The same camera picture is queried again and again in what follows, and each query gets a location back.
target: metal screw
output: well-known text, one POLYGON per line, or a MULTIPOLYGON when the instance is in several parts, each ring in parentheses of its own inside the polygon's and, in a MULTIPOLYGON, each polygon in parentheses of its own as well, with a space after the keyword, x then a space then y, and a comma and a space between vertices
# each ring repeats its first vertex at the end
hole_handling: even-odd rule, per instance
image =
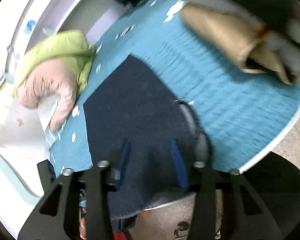
POLYGON ((12 54, 14 52, 14 48, 12 46, 7 47, 8 54, 12 54))
POLYGON ((230 173, 231 173, 232 175, 240 175, 240 171, 239 171, 238 169, 232 169, 232 170, 230 171, 230 173))
POLYGON ((63 171, 62 171, 63 176, 70 176, 72 173, 73 173, 73 169, 70 169, 70 168, 63 169, 63 171))
POLYGON ((204 162, 194 162, 193 166, 196 168, 204 168, 206 165, 204 162))
POLYGON ((108 161, 98 162, 98 167, 100 167, 100 168, 108 167, 109 165, 110 165, 110 163, 108 161))

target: pink fabric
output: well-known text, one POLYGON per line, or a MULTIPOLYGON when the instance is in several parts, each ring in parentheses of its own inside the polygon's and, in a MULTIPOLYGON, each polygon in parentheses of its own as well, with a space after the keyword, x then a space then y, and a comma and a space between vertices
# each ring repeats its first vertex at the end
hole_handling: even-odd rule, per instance
POLYGON ((61 127, 70 114, 77 95, 75 76, 58 58, 49 59, 38 65, 18 88, 18 100, 27 108, 37 108, 40 98, 58 93, 60 100, 50 121, 54 131, 61 127))

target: beige fabric bag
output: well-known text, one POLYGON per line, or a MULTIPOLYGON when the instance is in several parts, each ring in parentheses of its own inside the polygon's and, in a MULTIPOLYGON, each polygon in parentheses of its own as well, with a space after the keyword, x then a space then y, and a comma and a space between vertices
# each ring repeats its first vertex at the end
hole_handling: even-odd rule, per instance
POLYGON ((266 46, 260 33, 246 21, 195 3, 187 3, 180 11, 180 17, 195 32, 211 41, 243 72, 255 74, 264 72, 258 68, 248 67, 247 60, 250 58, 268 70, 276 72, 280 80, 286 84, 295 84, 300 80, 300 76, 288 79, 277 54, 266 46))

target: floor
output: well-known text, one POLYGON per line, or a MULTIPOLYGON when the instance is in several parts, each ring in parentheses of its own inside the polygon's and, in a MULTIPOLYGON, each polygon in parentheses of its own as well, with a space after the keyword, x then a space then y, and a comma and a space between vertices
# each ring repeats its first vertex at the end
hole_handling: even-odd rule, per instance
POLYGON ((87 34, 114 0, 81 0, 67 18, 60 31, 78 29, 87 34))
MULTIPOLYGON (((300 169, 300 118, 274 152, 300 169)), ((217 194, 217 225, 222 216, 220 199, 217 194)), ((181 221, 190 222, 193 206, 194 197, 189 197, 171 206, 152 210, 144 216, 139 215, 130 234, 135 240, 173 240, 177 224, 181 221)))

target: tan cloth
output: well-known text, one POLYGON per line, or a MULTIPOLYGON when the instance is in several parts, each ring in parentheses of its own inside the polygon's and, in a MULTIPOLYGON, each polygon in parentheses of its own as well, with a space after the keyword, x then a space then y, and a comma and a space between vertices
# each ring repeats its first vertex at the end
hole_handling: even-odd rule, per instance
POLYGON ((260 32, 244 20, 195 3, 187 3, 181 10, 180 17, 199 35, 211 41, 243 72, 264 72, 258 68, 247 67, 247 59, 250 58, 276 72, 286 84, 294 84, 300 80, 300 77, 288 79, 277 54, 266 46, 260 32))
POLYGON ((38 65, 18 88, 19 102, 27 108, 37 108, 40 98, 57 93, 60 95, 49 128, 54 131, 64 123, 74 107, 77 95, 75 76, 58 58, 38 65))

